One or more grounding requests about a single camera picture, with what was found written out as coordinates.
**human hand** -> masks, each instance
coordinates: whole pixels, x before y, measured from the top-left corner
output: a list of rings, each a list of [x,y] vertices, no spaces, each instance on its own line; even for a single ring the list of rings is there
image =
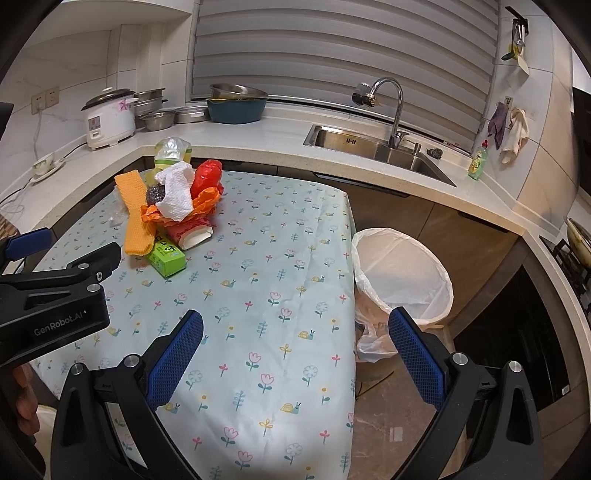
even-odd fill
[[[14,380],[22,388],[17,398],[18,428],[26,435],[34,435],[39,431],[39,418],[37,417],[37,397],[31,386],[33,371],[29,364],[16,367],[12,371]]]

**hanging towel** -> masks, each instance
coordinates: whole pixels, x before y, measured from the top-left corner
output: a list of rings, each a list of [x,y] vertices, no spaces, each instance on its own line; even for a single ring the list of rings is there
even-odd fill
[[[495,136],[495,147],[497,150],[499,150],[503,143],[508,111],[507,106],[503,102],[497,103],[495,113],[492,114],[491,120],[488,122],[488,136]]]
[[[501,163],[510,163],[515,160],[519,154],[519,150],[525,145],[527,139],[530,137],[530,128],[527,125],[525,112],[520,108],[511,110],[511,123],[509,124],[511,131],[505,142],[505,146],[501,150],[503,157]]]

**green box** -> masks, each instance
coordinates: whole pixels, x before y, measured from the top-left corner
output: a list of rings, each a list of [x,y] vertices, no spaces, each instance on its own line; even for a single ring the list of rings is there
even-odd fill
[[[154,248],[146,255],[146,259],[164,278],[174,275],[185,268],[185,254],[160,231],[156,232]]]

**floral tablecloth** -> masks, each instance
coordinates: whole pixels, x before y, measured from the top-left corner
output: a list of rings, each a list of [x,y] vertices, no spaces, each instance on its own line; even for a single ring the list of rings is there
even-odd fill
[[[201,345],[158,418],[202,478],[344,479],[355,384],[351,222],[346,194],[281,177],[224,172],[214,236],[162,278],[124,257],[103,282],[111,325],[35,360],[57,395],[76,361],[90,369],[143,353],[187,309]],[[112,241],[110,194],[59,239],[38,270],[63,268]],[[142,463],[125,419],[111,415]]]

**electrical outlet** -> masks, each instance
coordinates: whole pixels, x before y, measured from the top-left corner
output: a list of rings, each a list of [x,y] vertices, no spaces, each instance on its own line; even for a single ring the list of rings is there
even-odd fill
[[[52,87],[45,92],[45,108],[57,105],[60,103],[60,88]]]
[[[36,115],[39,110],[45,110],[45,92],[36,93],[31,97],[31,115]]]

